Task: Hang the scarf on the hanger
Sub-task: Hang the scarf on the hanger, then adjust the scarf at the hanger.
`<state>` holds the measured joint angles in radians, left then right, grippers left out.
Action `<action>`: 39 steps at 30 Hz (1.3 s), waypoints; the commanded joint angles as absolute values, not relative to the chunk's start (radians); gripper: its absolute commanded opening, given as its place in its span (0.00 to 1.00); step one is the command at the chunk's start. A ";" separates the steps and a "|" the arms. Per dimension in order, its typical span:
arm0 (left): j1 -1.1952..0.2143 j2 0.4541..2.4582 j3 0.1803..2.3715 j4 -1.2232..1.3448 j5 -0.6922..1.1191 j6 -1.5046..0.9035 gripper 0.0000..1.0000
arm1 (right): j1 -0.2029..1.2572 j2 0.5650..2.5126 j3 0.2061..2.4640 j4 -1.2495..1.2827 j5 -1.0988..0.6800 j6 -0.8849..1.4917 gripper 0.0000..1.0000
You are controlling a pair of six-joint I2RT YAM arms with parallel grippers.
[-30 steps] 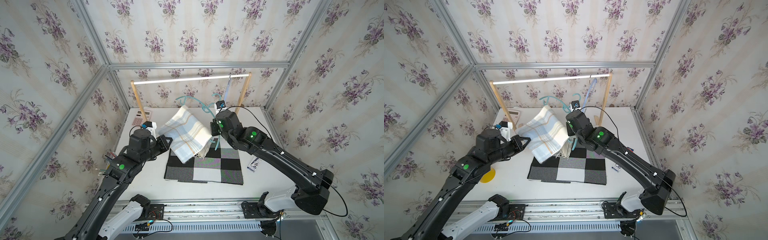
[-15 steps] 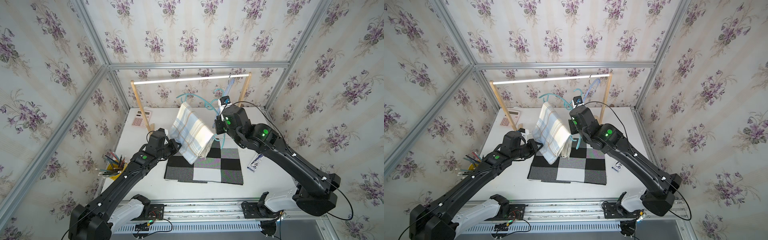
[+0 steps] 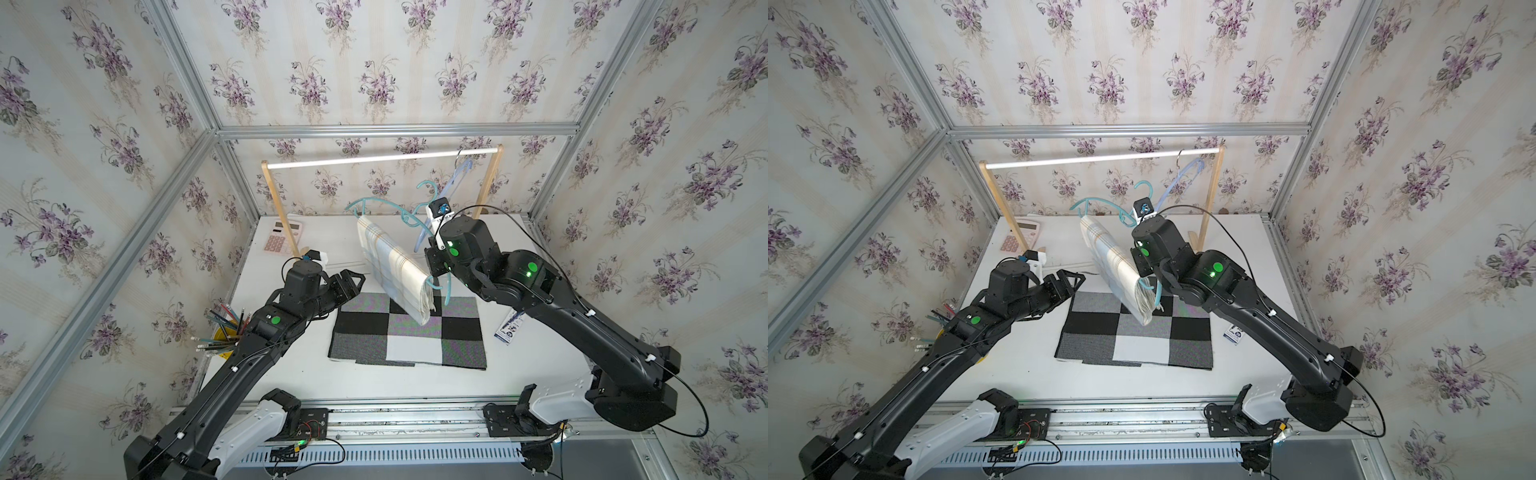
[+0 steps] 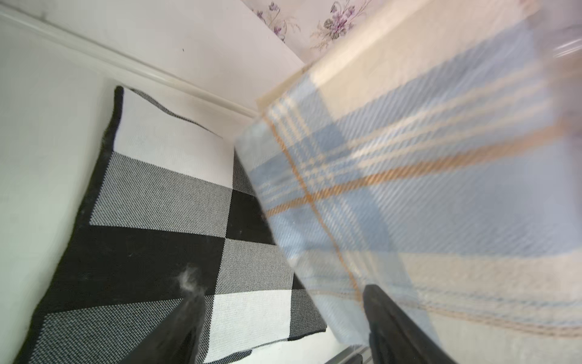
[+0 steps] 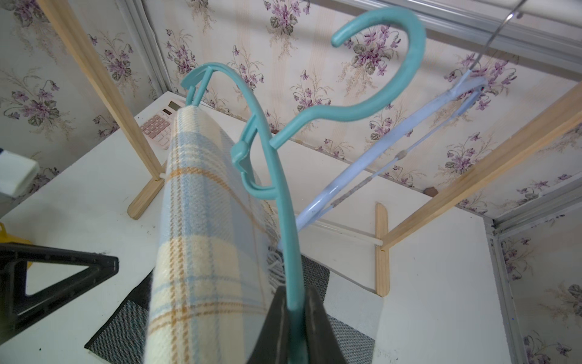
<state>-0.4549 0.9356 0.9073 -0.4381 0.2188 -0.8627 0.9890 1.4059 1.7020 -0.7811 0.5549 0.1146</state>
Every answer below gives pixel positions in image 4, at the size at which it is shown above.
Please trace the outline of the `plaid blue cream scarf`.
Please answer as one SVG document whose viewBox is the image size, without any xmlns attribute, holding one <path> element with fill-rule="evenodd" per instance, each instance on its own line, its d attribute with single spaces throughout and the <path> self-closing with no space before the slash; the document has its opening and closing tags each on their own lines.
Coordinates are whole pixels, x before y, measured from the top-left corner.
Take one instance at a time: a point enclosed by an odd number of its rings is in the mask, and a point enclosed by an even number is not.
<svg viewBox="0 0 582 364">
<path fill-rule="evenodd" d="M 389 1 L 236 152 L 339 341 L 377 285 L 458 363 L 581 361 L 579 1 Z"/>
</svg>

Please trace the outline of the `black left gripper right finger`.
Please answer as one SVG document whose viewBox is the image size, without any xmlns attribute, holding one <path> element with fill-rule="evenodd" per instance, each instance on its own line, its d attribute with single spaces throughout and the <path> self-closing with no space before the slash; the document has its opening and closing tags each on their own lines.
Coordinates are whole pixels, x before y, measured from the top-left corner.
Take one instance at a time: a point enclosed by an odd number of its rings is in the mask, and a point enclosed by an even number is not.
<svg viewBox="0 0 582 364">
<path fill-rule="evenodd" d="M 379 286 L 365 287 L 363 303 L 375 363 L 455 363 Z"/>
</svg>

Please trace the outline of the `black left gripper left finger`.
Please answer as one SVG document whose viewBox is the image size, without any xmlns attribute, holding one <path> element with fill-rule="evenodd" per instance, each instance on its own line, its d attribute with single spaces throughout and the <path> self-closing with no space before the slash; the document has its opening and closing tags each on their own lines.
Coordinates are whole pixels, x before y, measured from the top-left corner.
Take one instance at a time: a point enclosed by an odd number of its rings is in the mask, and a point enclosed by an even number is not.
<svg viewBox="0 0 582 364">
<path fill-rule="evenodd" d="M 206 319 L 206 297 L 188 294 L 122 363 L 193 363 Z"/>
</svg>

